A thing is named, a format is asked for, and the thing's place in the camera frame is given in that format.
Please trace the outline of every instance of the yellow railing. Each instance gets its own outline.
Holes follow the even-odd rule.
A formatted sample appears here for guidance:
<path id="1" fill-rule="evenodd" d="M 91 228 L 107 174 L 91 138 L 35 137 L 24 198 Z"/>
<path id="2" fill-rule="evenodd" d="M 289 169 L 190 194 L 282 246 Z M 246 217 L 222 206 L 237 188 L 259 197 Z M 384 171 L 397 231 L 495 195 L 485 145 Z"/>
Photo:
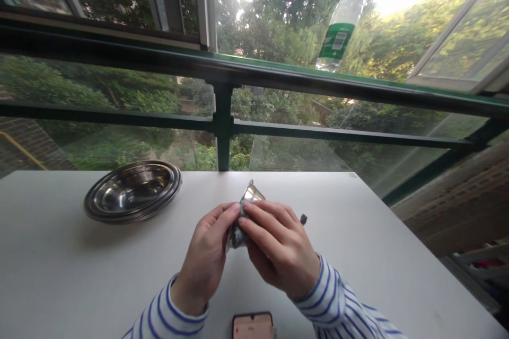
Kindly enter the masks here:
<path id="1" fill-rule="evenodd" d="M 12 136 L 10 136 L 7 132 L 5 131 L 0 131 L 0 135 L 4 136 L 5 139 L 7 139 L 7 141 L 9 141 L 9 143 L 11 143 L 14 147 L 16 147 L 18 149 L 18 151 L 22 152 L 28 159 L 30 159 L 32 162 L 34 162 L 38 167 L 40 167 L 41 169 L 47 171 L 48 169 L 44 166 L 43 163 L 41 163 L 40 161 L 38 161 L 37 159 L 34 158 L 34 156 L 29 153 L 27 150 L 25 150 Z"/>

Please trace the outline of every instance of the stacked metal bowl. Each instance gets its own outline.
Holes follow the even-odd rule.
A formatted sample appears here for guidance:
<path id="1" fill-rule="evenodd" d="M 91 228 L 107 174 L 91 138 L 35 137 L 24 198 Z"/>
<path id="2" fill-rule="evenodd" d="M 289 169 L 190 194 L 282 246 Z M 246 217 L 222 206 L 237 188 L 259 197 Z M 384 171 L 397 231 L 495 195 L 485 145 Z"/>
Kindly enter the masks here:
<path id="1" fill-rule="evenodd" d="M 155 216 L 177 194 L 182 174 L 173 164 L 143 160 L 118 168 L 90 188 L 86 214 L 106 224 L 130 224 Z"/>

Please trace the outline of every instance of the green bottle label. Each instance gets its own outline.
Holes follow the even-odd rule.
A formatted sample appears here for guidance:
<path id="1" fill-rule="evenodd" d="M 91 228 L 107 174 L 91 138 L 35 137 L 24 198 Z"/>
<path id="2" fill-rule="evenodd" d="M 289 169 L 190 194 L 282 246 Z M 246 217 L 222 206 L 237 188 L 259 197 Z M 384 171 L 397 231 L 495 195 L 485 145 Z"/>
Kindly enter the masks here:
<path id="1" fill-rule="evenodd" d="M 355 25 L 353 24 L 339 23 L 329 25 L 318 57 L 342 59 L 354 28 Z"/>

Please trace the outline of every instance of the person's left hand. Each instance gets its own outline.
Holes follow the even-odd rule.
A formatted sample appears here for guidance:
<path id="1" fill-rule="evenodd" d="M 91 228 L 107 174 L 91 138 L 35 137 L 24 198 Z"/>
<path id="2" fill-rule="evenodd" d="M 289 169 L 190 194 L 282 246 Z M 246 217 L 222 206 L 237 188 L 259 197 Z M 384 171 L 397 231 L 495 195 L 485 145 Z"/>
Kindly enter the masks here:
<path id="1" fill-rule="evenodd" d="M 183 313 L 200 315 L 219 287 L 228 228 L 239 212 L 237 202 L 221 204 L 198 222 L 182 270 L 170 289 L 171 300 Z"/>

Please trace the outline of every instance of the hand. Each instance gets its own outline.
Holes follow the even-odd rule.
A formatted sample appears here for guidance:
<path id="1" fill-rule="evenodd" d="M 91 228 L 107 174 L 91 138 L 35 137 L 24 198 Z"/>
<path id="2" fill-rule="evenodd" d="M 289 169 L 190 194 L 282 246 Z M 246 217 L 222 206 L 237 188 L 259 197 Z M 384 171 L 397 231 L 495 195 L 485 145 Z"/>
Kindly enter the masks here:
<path id="1" fill-rule="evenodd" d="M 182 270 L 170 289 L 172 302 L 183 313 L 200 315 L 219 287 L 228 228 L 239 212 L 239 203 L 221 204 L 198 222 Z"/>
<path id="2" fill-rule="evenodd" d="M 293 298 L 306 297 L 318 282 L 321 262 L 292 208 L 255 201 L 245 202 L 244 211 L 260 224 L 239 218 L 255 244 L 248 243 L 249 258 L 261 277 Z"/>

